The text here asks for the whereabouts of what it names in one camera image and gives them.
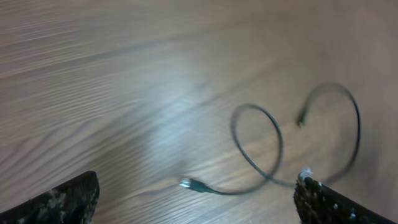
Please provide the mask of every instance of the black cable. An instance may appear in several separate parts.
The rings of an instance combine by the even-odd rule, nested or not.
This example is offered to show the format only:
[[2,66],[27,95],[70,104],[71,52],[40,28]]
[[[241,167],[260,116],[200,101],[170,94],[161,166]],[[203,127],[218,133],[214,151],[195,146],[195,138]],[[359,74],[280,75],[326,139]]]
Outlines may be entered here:
[[[355,163],[355,160],[357,158],[357,155],[358,155],[359,142],[361,140],[361,115],[359,113],[358,104],[356,103],[354,96],[345,87],[343,87],[342,85],[337,84],[337,83],[323,83],[321,85],[318,85],[309,94],[309,96],[305,100],[305,103],[304,103],[303,109],[300,113],[300,116],[298,117],[298,125],[303,126],[305,124],[305,120],[306,120],[307,114],[308,114],[308,109],[309,109],[310,105],[312,104],[312,102],[315,100],[315,98],[318,95],[325,93],[325,92],[329,92],[329,91],[338,91],[338,92],[344,94],[345,96],[347,96],[351,100],[351,102],[353,103],[353,105],[355,107],[355,111],[356,111],[356,117],[357,117],[357,122],[358,122],[358,132],[357,132],[357,137],[356,137],[355,148],[354,148],[353,154],[351,156],[351,159],[348,161],[347,165],[345,165],[344,168],[342,168],[339,172],[333,174],[332,176],[328,177],[326,180],[323,181],[323,183],[325,183],[327,185],[330,185],[330,184],[336,182],[337,180],[340,180],[345,174],[347,174],[352,169],[352,167]],[[250,159],[250,157],[246,154],[246,152],[242,148],[241,143],[239,142],[238,135],[236,133],[236,130],[238,127],[238,120],[239,120],[240,115],[243,113],[243,111],[247,110],[247,109],[259,110],[262,113],[264,113],[272,121],[272,124],[274,125],[274,127],[277,131],[277,135],[279,138],[279,155],[277,158],[277,162],[276,162],[274,168],[271,170],[270,174],[266,174]],[[268,181],[272,181],[273,183],[282,185],[284,187],[295,187],[295,183],[289,183],[284,180],[279,180],[279,179],[273,178],[273,176],[279,170],[279,168],[282,164],[282,158],[283,158],[283,153],[284,153],[284,138],[283,138],[282,131],[280,130],[277,121],[271,116],[271,114],[268,111],[266,111],[264,108],[261,108],[260,106],[253,105],[253,104],[241,105],[241,106],[237,107],[232,114],[230,130],[231,130],[231,134],[232,134],[232,139],[233,139],[236,147],[238,148],[238,150],[241,152],[242,156],[250,163],[251,166],[253,166],[253,168],[258,173],[260,173],[265,178],[265,180],[261,184],[255,186],[255,187],[252,187],[250,189],[243,190],[243,191],[237,191],[237,192],[218,191],[218,190],[210,188],[203,182],[200,182],[195,179],[182,179],[182,181],[180,183],[181,186],[186,187],[191,190],[195,190],[197,192],[209,192],[209,193],[214,193],[214,194],[218,194],[218,195],[248,194],[248,193],[251,193],[251,192],[261,188],[262,186],[267,184]]]

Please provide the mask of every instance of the metal connector tip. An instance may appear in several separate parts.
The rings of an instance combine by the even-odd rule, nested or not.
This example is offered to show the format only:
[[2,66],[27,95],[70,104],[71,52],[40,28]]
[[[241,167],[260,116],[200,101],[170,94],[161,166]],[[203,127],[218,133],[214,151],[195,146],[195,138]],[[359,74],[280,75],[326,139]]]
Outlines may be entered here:
[[188,178],[181,179],[180,186],[181,187],[185,187],[185,188],[190,188],[191,187],[191,180],[188,179]]

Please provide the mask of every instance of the black object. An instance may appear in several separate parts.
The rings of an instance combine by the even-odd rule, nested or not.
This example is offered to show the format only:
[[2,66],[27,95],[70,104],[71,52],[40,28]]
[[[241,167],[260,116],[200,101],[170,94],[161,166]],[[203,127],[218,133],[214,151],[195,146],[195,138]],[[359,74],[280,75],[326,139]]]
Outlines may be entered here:
[[303,224],[395,224],[310,177],[299,176],[294,203]]
[[100,196],[94,171],[78,177],[0,214],[7,224],[90,224]]
[[[359,113],[358,105],[354,99],[354,96],[345,87],[343,87],[342,85],[340,85],[338,83],[324,83],[324,84],[318,85],[314,90],[312,90],[312,92],[309,94],[309,96],[305,100],[303,109],[298,117],[298,125],[303,126],[305,124],[305,120],[306,120],[306,117],[308,114],[308,109],[309,109],[310,105],[312,104],[312,102],[316,99],[316,97],[321,95],[322,93],[329,92],[329,91],[337,91],[339,93],[342,93],[343,95],[347,96],[353,103],[355,112],[356,112],[356,117],[357,117],[357,137],[356,137],[356,144],[355,144],[351,159],[349,160],[347,165],[345,165],[344,168],[342,168],[339,172],[335,173],[331,177],[324,180],[323,182],[326,184],[332,184],[332,183],[336,182],[337,180],[342,178],[345,174],[347,174],[351,170],[351,168],[353,167],[355,160],[357,158],[358,151],[359,151],[359,142],[361,140],[361,115]],[[239,117],[242,114],[242,112],[247,109],[259,110],[260,112],[264,113],[272,121],[272,124],[274,125],[274,127],[277,131],[278,138],[279,138],[279,155],[278,155],[277,163],[276,163],[275,167],[271,170],[270,174],[266,174],[250,159],[250,157],[244,151],[241,143],[239,142],[238,135],[236,134],[236,128],[238,126]],[[250,163],[250,165],[253,166],[253,168],[264,177],[264,181],[261,184],[255,186],[255,187],[252,187],[250,189],[235,191],[235,192],[223,192],[223,191],[215,190],[215,189],[212,189],[211,187],[207,186],[206,184],[200,182],[199,180],[195,180],[195,179],[182,179],[181,183],[180,183],[180,185],[182,187],[185,187],[185,188],[188,188],[191,190],[195,190],[195,191],[201,192],[201,193],[208,192],[208,193],[214,193],[214,194],[218,194],[218,195],[248,194],[248,193],[251,193],[251,192],[261,188],[266,183],[268,183],[268,181],[272,181],[273,183],[282,185],[284,187],[291,187],[291,188],[295,187],[294,183],[289,183],[284,180],[278,180],[278,179],[274,178],[274,174],[279,170],[279,168],[281,167],[281,164],[282,164],[282,158],[283,158],[283,153],[284,153],[284,138],[283,138],[282,131],[280,130],[277,121],[271,116],[271,114],[267,110],[265,110],[264,108],[261,108],[260,106],[253,105],[253,104],[246,104],[246,105],[239,106],[238,108],[235,109],[235,111],[232,115],[230,129],[231,129],[232,138],[233,138],[233,141],[234,141],[236,147],[241,152],[243,157]]]

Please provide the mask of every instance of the cable connector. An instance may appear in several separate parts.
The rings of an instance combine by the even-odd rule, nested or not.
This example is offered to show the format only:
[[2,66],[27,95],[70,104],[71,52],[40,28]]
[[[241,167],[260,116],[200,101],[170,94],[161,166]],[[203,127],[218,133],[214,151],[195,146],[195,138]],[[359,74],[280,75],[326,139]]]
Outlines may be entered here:
[[200,193],[203,193],[203,192],[213,193],[213,189],[209,188],[203,182],[200,182],[200,181],[197,181],[197,180],[194,180],[194,179],[184,178],[184,179],[181,180],[180,186],[184,187],[186,189],[190,189],[190,190],[194,190],[194,191],[200,192]]

